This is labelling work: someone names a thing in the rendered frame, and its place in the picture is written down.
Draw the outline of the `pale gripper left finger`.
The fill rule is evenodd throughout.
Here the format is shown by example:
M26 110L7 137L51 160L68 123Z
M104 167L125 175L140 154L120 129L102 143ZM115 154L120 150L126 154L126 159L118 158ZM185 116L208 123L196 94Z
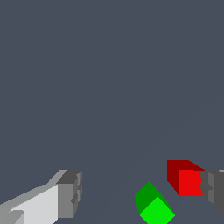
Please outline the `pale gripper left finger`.
M82 171L59 170L38 186L0 205L0 224L55 224L73 218L82 195Z

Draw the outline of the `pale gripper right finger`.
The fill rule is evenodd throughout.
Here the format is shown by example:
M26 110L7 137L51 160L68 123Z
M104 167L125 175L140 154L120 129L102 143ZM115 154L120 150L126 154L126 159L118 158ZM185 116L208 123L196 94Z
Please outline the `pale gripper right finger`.
M200 177L202 194L224 214L224 170L202 171Z

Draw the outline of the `red cube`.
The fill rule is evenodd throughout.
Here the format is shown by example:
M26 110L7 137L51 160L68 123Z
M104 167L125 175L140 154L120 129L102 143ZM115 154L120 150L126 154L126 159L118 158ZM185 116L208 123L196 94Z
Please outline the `red cube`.
M201 172L203 168L190 160L168 160L167 181L179 196L202 196Z

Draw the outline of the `green cube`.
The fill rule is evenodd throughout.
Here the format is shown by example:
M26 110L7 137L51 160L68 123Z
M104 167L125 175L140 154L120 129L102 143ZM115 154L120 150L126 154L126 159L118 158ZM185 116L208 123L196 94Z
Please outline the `green cube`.
M147 224L168 224L175 213L165 197L148 182L136 195L136 207Z

